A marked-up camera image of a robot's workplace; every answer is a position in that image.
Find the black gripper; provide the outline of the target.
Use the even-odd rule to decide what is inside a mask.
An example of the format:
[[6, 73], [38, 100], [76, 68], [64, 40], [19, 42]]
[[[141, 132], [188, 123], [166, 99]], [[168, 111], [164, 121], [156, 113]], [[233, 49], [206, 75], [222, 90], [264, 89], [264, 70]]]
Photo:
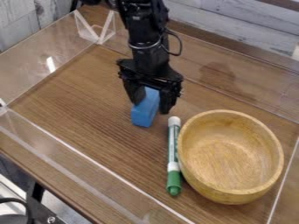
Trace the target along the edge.
[[158, 91], [158, 111], [168, 114], [181, 95], [182, 75], [169, 65], [169, 56], [181, 52], [169, 51], [168, 42], [153, 44], [128, 44], [132, 50], [130, 59], [118, 59], [118, 77], [129, 101], [138, 105], [145, 98], [145, 87]]

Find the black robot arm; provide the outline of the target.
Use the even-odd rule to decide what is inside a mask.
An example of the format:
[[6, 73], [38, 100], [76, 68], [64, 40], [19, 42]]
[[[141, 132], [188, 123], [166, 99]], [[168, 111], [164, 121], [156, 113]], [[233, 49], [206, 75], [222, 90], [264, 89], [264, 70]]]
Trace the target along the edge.
[[118, 78], [129, 98], [138, 105], [145, 88], [158, 91], [158, 111], [168, 114], [181, 95], [182, 76], [169, 65], [169, 56], [180, 56], [182, 42], [166, 28], [164, 0], [116, 0], [116, 9], [128, 31], [132, 59], [118, 59]]

